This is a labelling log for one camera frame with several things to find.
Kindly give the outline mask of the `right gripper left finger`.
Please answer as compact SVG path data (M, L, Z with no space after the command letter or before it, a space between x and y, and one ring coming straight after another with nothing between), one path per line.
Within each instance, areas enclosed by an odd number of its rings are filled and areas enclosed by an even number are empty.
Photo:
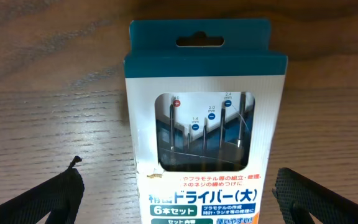
M43 217L46 223L74 223L85 191L74 168L78 162L81 157L75 156L62 173L0 204L0 224L37 223Z

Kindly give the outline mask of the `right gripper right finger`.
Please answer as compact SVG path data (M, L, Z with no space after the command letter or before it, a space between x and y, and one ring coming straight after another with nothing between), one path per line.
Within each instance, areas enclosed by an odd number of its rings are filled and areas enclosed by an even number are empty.
M278 170L273 196L286 224L358 224L358 204L287 167Z

